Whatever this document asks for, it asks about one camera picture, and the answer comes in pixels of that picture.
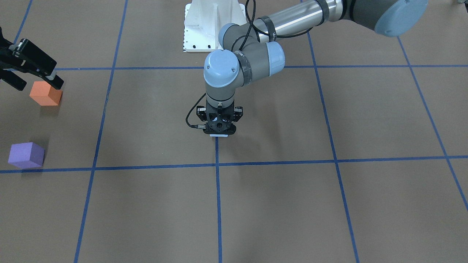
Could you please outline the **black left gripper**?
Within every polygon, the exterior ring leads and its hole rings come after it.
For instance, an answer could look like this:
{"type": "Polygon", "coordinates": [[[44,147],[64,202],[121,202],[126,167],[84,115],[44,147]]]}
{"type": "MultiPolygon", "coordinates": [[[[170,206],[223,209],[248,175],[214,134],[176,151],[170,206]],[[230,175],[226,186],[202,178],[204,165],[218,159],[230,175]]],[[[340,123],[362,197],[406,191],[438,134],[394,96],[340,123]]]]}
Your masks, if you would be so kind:
{"type": "Polygon", "coordinates": [[[211,136],[229,136],[236,132],[236,125],[244,115],[241,106],[235,107],[232,103],[228,107],[213,107],[209,103],[206,106],[197,106],[197,116],[203,124],[197,125],[197,129],[203,130],[211,136]]]}

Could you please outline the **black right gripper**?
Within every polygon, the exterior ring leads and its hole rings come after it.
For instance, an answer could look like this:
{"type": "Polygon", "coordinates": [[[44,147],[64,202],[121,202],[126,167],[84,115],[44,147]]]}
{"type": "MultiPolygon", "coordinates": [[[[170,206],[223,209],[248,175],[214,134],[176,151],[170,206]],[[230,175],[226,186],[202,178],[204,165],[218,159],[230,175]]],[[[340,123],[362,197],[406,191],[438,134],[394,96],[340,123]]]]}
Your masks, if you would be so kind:
{"type": "Polygon", "coordinates": [[[64,81],[56,75],[57,62],[30,40],[23,38],[18,44],[6,40],[0,29],[0,79],[18,91],[27,82],[11,70],[40,77],[55,90],[61,90],[64,81]]]}

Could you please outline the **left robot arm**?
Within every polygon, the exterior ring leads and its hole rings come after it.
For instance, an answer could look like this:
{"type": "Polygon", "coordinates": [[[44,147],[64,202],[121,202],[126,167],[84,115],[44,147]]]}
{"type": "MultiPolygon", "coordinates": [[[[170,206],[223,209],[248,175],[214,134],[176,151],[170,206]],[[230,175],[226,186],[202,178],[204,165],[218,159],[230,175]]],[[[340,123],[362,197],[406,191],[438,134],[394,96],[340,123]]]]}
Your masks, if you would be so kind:
{"type": "Polygon", "coordinates": [[[285,53],[279,39],[299,37],[326,22],[350,20],[379,35],[398,37],[426,11],[426,0],[305,0],[268,16],[247,16],[228,23],[218,33],[220,49],[210,52],[203,76],[205,106],[195,103],[201,124],[189,124],[205,134],[226,137],[236,132],[244,110],[234,105],[237,88],[283,70],[285,53]]]}

